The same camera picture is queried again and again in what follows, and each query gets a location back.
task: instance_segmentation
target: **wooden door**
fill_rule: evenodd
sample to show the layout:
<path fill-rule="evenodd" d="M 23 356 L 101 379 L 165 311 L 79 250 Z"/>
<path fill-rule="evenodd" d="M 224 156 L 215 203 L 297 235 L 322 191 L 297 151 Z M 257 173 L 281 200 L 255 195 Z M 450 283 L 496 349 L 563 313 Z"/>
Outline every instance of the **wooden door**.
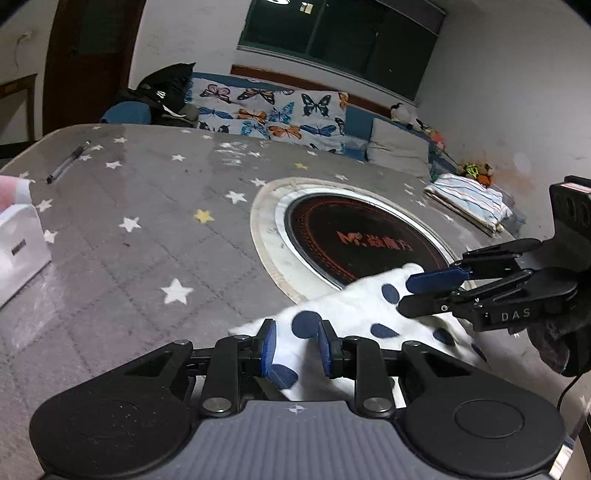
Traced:
<path fill-rule="evenodd" d="M 43 133 L 97 122 L 127 87 L 145 0 L 60 0 L 43 89 Z"/>

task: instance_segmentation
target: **yellow star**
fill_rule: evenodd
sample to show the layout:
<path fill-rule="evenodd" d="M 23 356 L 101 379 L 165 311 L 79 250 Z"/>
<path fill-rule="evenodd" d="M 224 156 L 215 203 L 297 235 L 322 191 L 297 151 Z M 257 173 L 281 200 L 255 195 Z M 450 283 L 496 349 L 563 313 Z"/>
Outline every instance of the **yellow star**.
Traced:
<path fill-rule="evenodd" d="M 207 223 L 215 220 L 215 218 L 209 213 L 209 210 L 203 211 L 201 209 L 197 210 L 195 215 L 193 215 L 193 218 L 199 220 L 201 223 Z"/>

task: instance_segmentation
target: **folded towel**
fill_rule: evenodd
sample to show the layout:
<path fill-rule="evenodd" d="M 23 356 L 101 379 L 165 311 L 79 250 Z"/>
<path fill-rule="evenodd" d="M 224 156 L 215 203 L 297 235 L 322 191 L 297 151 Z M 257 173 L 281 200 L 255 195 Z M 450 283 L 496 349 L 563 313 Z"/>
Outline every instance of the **folded towel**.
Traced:
<path fill-rule="evenodd" d="M 496 232 L 501 222 L 512 215 L 511 209 L 503 203 L 501 192 L 451 173 L 441 175 L 427 185 L 424 192 L 491 232 Z"/>
<path fill-rule="evenodd" d="M 316 339 L 321 319 L 330 320 L 340 337 L 363 336 L 393 350 L 399 350 L 407 340 L 417 340 L 468 364 L 484 366 L 484 354 L 451 314 L 407 319 L 396 310 L 399 299 L 409 295 L 405 286 L 409 276 L 422 271 L 418 265 L 407 264 L 266 317 L 277 322 L 277 348 L 269 380 L 293 401 L 353 397 L 352 380 L 324 376 Z M 230 334 L 255 335 L 263 321 L 232 329 Z M 393 393 L 397 407 L 404 406 L 397 382 Z"/>

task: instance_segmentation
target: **navy polka dot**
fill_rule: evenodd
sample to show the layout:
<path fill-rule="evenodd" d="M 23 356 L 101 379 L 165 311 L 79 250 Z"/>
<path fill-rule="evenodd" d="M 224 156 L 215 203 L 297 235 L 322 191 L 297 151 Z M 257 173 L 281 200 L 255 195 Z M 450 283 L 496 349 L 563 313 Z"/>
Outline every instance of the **navy polka dot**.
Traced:
<path fill-rule="evenodd" d="M 482 352 L 482 350 L 480 350 L 480 348 L 478 348 L 477 344 L 475 344 L 475 343 L 472 344 L 472 350 L 474 350 L 480 358 L 482 358 L 485 362 L 488 363 L 488 360 L 486 359 L 485 354 Z"/>
<path fill-rule="evenodd" d="M 297 373 L 285 365 L 273 364 L 268 378 L 279 390 L 285 390 L 296 384 L 298 376 Z"/>
<path fill-rule="evenodd" d="M 309 310 L 298 313 L 291 321 L 291 331 L 298 338 L 312 338 L 318 333 L 318 324 L 322 317 Z"/>
<path fill-rule="evenodd" d="M 394 285 L 390 285 L 389 283 L 382 285 L 382 295 L 387 302 L 392 304 L 397 304 L 400 300 L 400 293 L 398 293 Z"/>
<path fill-rule="evenodd" d="M 441 343 L 445 343 L 448 346 L 454 346 L 456 342 L 453 340 L 452 334 L 449 333 L 445 328 L 438 328 L 433 332 L 433 338 L 439 340 Z"/>
<path fill-rule="evenodd" d="M 374 337 L 377 338 L 394 338 L 400 336 L 398 332 L 394 332 L 394 330 L 382 325 L 381 323 L 374 323 L 369 331 Z"/>

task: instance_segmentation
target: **das logo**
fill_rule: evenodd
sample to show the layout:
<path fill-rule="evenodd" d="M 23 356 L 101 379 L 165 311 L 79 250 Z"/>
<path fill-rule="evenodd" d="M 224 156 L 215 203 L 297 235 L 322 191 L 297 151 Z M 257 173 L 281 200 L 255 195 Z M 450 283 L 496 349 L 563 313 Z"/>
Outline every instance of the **das logo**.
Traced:
<path fill-rule="evenodd" d="M 520 319 L 526 319 L 527 317 L 530 316 L 530 310 L 529 309 L 523 309 L 523 310 L 514 310 L 513 313 L 501 313 L 501 321 L 502 322 L 507 322 L 509 321 L 509 319 L 511 320 L 520 320 Z"/>

